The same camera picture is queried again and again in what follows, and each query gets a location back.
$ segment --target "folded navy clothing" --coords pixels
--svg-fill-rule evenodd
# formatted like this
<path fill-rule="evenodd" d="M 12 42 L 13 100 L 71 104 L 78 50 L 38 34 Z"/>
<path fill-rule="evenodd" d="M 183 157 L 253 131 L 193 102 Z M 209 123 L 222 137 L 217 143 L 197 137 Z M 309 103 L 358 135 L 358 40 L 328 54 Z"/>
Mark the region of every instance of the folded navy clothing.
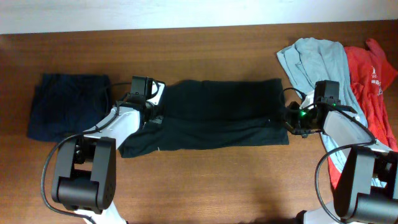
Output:
<path fill-rule="evenodd" d="M 122 157 L 153 151 L 288 144 L 280 120 L 280 79 L 263 82 L 182 81 L 167 86 L 162 124 L 148 122 L 119 148 Z"/>
<path fill-rule="evenodd" d="M 44 74 L 30 111 L 27 137 L 61 141 L 101 121 L 111 106 L 106 75 Z"/>

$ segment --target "wooden table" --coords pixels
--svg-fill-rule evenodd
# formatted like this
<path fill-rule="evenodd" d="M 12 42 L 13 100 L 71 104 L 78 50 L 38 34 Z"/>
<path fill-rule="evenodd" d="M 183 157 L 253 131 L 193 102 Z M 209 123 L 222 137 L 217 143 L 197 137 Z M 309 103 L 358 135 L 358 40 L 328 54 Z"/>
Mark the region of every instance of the wooden table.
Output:
<path fill-rule="evenodd" d="M 275 53 L 301 37 L 359 47 L 373 37 L 398 68 L 397 21 L 0 35 L 0 223 L 83 223 L 51 212 L 40 197 L 42 166 L 53 144 L 25 134 L 41 74 L 107 74 L 113 83 L 140 75 L 168 85 L 183 79 L 281 78 L 288 87 Z M 113 95 L 127 90 L 114 89 Z M 384 97 L 396 135 L 397 94 L 395 81 Z M 130 223 L 294 217 L 320 206 L 313 174 L 325 150 L 318 135 L 289 139 L 289 146 L 160 151 L 133 159 L 118 154 L 114 201 Z M 54 161 L 46 181 L 48 196 Z M 320 183 L 325 200 L 331 200 L 326 166 Z"/>

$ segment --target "black cable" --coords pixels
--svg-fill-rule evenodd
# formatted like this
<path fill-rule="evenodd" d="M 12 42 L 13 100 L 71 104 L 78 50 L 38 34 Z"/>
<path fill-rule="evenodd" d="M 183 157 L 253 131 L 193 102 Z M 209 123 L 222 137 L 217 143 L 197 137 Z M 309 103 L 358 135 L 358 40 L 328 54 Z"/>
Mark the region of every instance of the black cable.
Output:
<path fill-rule="evenodd" d="M 286 90 L 295 90 L 295 91 L 297 91 L 297 92 L 301 95 L 301 97 L 302 97 L 302 99 L 301 99 L 301 102 L 302 102 L 302 103 L 303 103 L 305 97 L 307 97 L 307 95 L 306 95 L 304 92 L 302 92 L 302 91 L 300 91 L 300 90 L 298 90 L 298 89 L 296 89 L 296 88 L 293 88 L 293 87 L 286 88 L 286 89 L 282 90 L 282 91 L 279 93 L 279 101 L 280 101 L 280 103 L 285 107 L 285 109 L 286 109 L 287 111 L 289 111 L 289 112 L 291 112 L 291 113 L 298 113 L 298 112 L 300 112 L 300 110 L 292 110 L 292 109 L 289 109 L 289 108 L 287 108 L 287 107 L 285 106 L 285 102 L 282 100 L 282 95 L 284 94 L 284 92 L 285 92 Z"/>
<path fill-rule="evenodd" d="M 153 82 L 155 83 L 157 89 L 156 89 L 156 92 L 155 92 L 154 94 L 151 94 L 151 95 L 150 95 L 150 98 L 149 98 L 148 100 L 150 100 L 150 99 L 152 99 L 153 97 L 155 97 L 155 96 L 157 95 L 157 93 L 159 92 L 159 88 L 160 88 L 159 83 L 158 83 L 156 80 L 153 80 Z"/>
<path fill-rule="evenodd" d="M 93 105 L 94 105 L 94 110 L 103 116 L 108 115 L 109 113 L 109 96 L 108 96 L 108 92 L 106 91 L 108 88 L 114 87 L 114 86 L 119 86 L 119 85 L 131 85 L 131 82 L 120 82 L 120 83 L 113 83 L 110 85 L 107 85 L 106 87 L 100 88 L 98 91 L 96 91 L 95 95 L 99 95 L 100 93 L 102 93 L 103 91 L 105 91 L 105 99 L 106 99 L 106 108 L 105 108 L 105 112 L 100 111 L 97 107 L 96 107 L 96 97 L 93 98 Z"/>
<path fill-rule="evenodd" d="M 89 217 L 89 216 L 87 216 L 87 215 L 80 215 L 80 214 L 76 214 L 76 213 L 72 213 L 72 212 L 66 212 L 66 211 L 59 210 L 59 209 L 57 209 L 57 208 L 51 206 L 51 205 L 49 204 L 49 201 L 47 200 L 47 197 L 45 196 L 45 187 L 44 187 L 44 183 L 45 183 L 45 174 L 46 174 L 46 172 L 47 172 L 47 167 L 49 166 L 49 162 L 50 162 L 52 156 L 54 155 L 55 151 L 56 151 L 58 148 L 60 148 L 65 142 L 67 142 L 67 141 L 69 141 L 69 140 L 71 140 L 71 139 L 73 139 L 73 138 L 79 138 L 79 137 L 84 136 L 85 134 L 97 133 L 97 132 L 101 131 L 102 129 L 106 128 L 108 125 L 110 125 L 110 124 L 119 116 L 119 106 L 120 106 L 120 104 L 121 104 L 121 103 L 118 103 L 118 102 L 116 103 L 116 112 L 115 112 L 114 116 L 113 116 L 108 122 L 106 122 L 104 125 L 102 125 L 101 127 L 95 128 L 95 129 L 92 130 L 92 131 L 83 131 L 83 132 L 80 133 L 80 134 L 74 134 L 74 135 L 72 135 L 72 136 L 69 136 L 69 137 L 63 139 L 63 140 L 60 141 L 58 144 L 56 144 L 56 145 L 52 148 L 52 150 L 50 151 L 50 153 L 48 154 L 48 156 L 47 156 L 47 158 L 46 158 L 46 160 L 45 160 L 44 166 L 43 166 L 42 180 L 41 180 L 41 182 L 40 182 L 40 193 L 41 193 L 41 195 L 42 195 L 42 198 L 43 198 L 43 201 L 44 201 L 45 206 L 47 206 L 51 211 L 54 211 L 54 212 L 57 212 L 57 213 L 60 213 L 60 214 L 63 214 L 63 215 L 69 215 L 69 216 L 72 216 L 72 217 L 85 218 L 85 219 L 87 219 L 88 221 L 92 222 L 92 224 L 96 224 L 95 221 L 94 221 L 91 217 Z"/>
<path fill-rule="evenodd" d="M 363 124 L 361 124 L 361 123 L 360 123 L 359 121 L 357 121 L 355 118 L 350 117 L 350 116 L 349 116 L 348 114 L 346 114 L 344 111 L 342 111 L 342 110 L 340 110 L 340 109 L 338 109 L 338 108 L 335 108 L 334 106 L 329 105 L 328 103 L 323 103 L 323 102 L 313 103 L 312 105 L 308 105 L 306 108 L 308 108 L 309 106 L 313 106 L 313 105 L 327 105 L 328 107 L 331 108 L 331 110 L 335 110 L 335 111 L 341 113 L 341 114 L 344 115 L 346 118 L 348 118 L 350 121 L 352 121 L 352 122 L 356 123 L 358 126 L 360 126 L 360 127 L 371 137 L 371 139 L 372 139 L 372 140 L 369 141 L 369 142 L 357 143 L 357 144 L 349 144 L 349 145 L 346 145 L 346 146 L 340 146 L 340 147 L 337 147 L 337 148 L 334 149 L 334 150 L 331 150 L 331 151 L 327 152 L 327 153 L 319 160 L 319 163 L 318 163 L 318 165 L 317 165 L 317 168 L 315 169 L 315 191 L 316 191 L 316 193 L 317 193 L 317 197 L 318 197 L 319 203 L 321 204 L 322 208 L 324 209 L 324 211 L 326 212 L 326 214 L 329 215 L 329 217 L 330 217 L 331 219 L 333 219 L 335 222 L 337 222 L 337 223 L 339 223 L 339 224 L 346 224 L 346 222 L 342 222 L 339 218 L 335 217 L 334 214 L 332 214 L 332 213 L 329 211 L 329 209 L 326 207 L 325 203 L 324 203 L 323 200 L 322 200 L 322 196 L 321 196 L 321 193 L 320 193 L 320 191 L 319 191 L 319 172 L 320 172 L 320 168 L 321 168 L 323 162 L 324 162 L 330 155 L 332 155 L 333 153 L 336 153 L 336 152 L 338 152 L 338 151 L 341 151 L 341 150 L 344 150 L 344 149 L 347 149 L 347 148 L 351 148 L 351 147 L 354 147 L 354 146 L 370 146 L 370 145 L 376 143 L 376 138 L 374 137 L 374 135 L 372 134 L 372 132 L 370 132 L 370 130 L 369 130 L 368 128 L 366 128 Z"/>
<path fill-rule="evenodd" d="M 123 101 L 123 99 L 127 99 L 126 97 L 129 95 L 129 93 L 125 93 L 123 96 L 122 96 L 122 98 L 120 98 L 120 100 L 119 101 Z"/>

